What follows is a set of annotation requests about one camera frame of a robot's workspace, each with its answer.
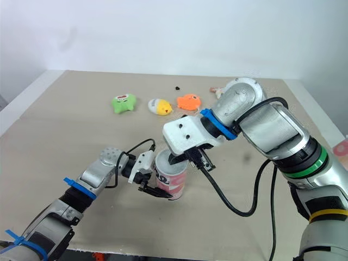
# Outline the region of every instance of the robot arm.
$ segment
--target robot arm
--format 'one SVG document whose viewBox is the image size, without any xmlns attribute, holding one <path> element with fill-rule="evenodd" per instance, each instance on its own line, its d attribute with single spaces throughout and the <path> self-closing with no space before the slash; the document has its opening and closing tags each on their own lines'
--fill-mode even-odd
<svg viewBox="0 0 348 261">
<path fill-rule="evenodd" d="M 154 147 L 136 159 L 135 156 L 115 148 L 105 148 L 99 159 L 75 181 L 64 179 L 70 188 L 33 220 L 23 236 L 17 237 L 12 231 L 7 231 L 15 238 L 15 242 L 13 246 L 0 251 L 0 260 L 57 260 L 74 236 L 72 226 L 80 222 L 85 210 L 107 186 L 115 173 L 122 174 L 130 183 L 140 184 L 140 191 L 155 197 L 170 198 L 171 195 L 165 191 L 147 185 L 152 173 L 153 151 Z"/>
<path fill-rule="evenodd" d="M 294 260 L 348 260 L 348 173 L 286 107 L 282 98 L 266 100 L 255 80 L 235 79 L 211 110 L 164 125 L 170 163 L 189 159 L 210 171 L 215 166 L 204 150 L 242 132 L 283 173 L 299 213 L 309 220 Z"/>
</svg>

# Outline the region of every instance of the white background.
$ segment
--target white background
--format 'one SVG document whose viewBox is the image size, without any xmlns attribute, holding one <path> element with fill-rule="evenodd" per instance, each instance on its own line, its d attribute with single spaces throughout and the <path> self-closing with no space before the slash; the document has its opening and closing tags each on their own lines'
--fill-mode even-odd
<svg viewBox="0 0 348 261">
<path fill-rule="evenodd" d="M 348 134 L 347 11 L 346 0 L 2 0 L 0 94 L 11 101 L 45 69 L 300 79 Z"/>
</svg>

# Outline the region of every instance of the cup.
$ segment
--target cup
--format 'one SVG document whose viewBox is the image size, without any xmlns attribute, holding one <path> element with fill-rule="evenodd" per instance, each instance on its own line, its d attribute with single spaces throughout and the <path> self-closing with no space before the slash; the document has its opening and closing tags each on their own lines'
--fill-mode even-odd
<svg viewBox="0 0 348 261">
<path fill-rule="evenodd" d="M 170 193 L 170 200 L 179 199 L 184 190 L 188 160 L 170 165 L 168 162 L 170 150 L 162 150 L 155 159 L 157 187 Z"/>
</svg>

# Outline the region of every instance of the blue clamp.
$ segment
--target blue clamp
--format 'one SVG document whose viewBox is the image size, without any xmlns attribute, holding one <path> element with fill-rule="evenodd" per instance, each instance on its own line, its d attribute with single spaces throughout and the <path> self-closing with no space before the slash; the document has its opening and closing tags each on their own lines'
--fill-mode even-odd
<svg viewBox="0 0 348 261">
<path fill-rule="evenodd" d="M 12 247 L 9 246 L 9 247 L 5 248 L 2 253 L 9 251 L 11 248 L 14 248 L 16 246 L 24 245 L 24 246 L 28 246 L 29 248 L 32 248 L 32 249 L 38 251 L 42 255 L 43 261 L 48 261 L 47 253 L 41 246 L 39 246 L 33 242 L 26 241 L 24 239 L 24 237 L 19 237 L 18 235 L 16 235 L 15 233 L 13 233 L 9 229 L 6 230 L 5 232 L 8 233 L 12 238 L 14 238 L 15 241 L 13 242 L 14 246 L 12 246 Z"/>
<path fill-rule="evenodd" d="M 216 128 L 219 129 L 219 131 L 221 131 L 223 133 L 223 135 L 228 139 L 228 140 L 234 140 L 235 138 L 237 138 L 236 135 L 234 135 L 232 132 L 230 132 L 224 125 L 222 125 L 220 123 L 220 121 L 218 121 L 215 116 L 212 113 L 212 110 L 210 109 L 204 109 L 201 110 L 201 114 L 208 118 L 209 121 L 211 121 L 212 124 L 215 125 Z"/>
<path fill-rule="evenodd" d="M 86 194 L 89 196 L 91 199 L 95 200 L 97 196 L 90 192 L 87 188 L 81 186 L 77 182 L 73 181 L 72 179 L 65 178 L 63 179 L 68 185 L 72 186 L 73 188 L 76 188 L 77 190 L 81 191 L 82 193 Z"/>
</svg>

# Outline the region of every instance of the beige table surface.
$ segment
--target beige table surface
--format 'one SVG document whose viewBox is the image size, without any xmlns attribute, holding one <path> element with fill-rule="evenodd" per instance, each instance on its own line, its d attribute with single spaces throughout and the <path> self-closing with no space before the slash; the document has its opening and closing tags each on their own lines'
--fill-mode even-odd
<svg viewBox="0 0 348 261">
<path fill-rule="evenodd" d="M 209 108 L 216 101 L 209 88 L 225 86 L 231 79 L 65 72 L 0 139 L 0 239 L 11 240 L 4 233 L 8 228 L 22 233 L 67 189 L 63 178 L 75 179 L 106 146 L 127 150 L 152 137 L 157 140 L 157 152 L 165 148 L 162 126 L 183 111 L 154 115 L 147 109 L 150 99 L 159 97 L 175 104 L 177 96 L 195 93 L 202 99 L 202 108 Z M 282 80 L 259 81 L 269 97 L 284 97 L 290 111 L 326 145 Z M 125 93 L 138 97 L 136 110 L 115 115 L 110 101 Z M 217 166 L 212 175 L 227 197 L 241 210 L 249 209 L 263 156 L 242 135 L 207 153 Z M 184 195 L 175 202 L 138 192 L 136 184 L 121 179 L 116 189 L 103 191 L 85 212 L 74 228 L 70 248 L 171 258 L 268 260 L 270 181 L 271 167 L 260 182 L 256 213 L 243 218 L 228 210 L 206 178 L 191 166 Z M 281 174 L 275 207 L 278 244 L 274 260 L 292 260 L 307 221 L 297 213 Z"/>
</svg>

